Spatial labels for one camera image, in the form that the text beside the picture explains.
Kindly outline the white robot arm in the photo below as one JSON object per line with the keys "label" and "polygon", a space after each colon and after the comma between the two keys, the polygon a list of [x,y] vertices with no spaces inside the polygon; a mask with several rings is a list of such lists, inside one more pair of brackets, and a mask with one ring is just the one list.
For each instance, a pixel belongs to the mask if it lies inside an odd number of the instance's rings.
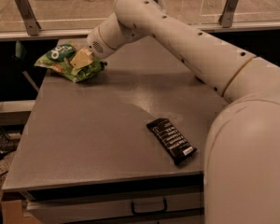
{"label": "white robot arm", "polygon": [[205,224],[280,224],[280,67],[169,17],[153,0],[115,0],[87,42],[104,59],[147,35],[228,102],[205,145]]}

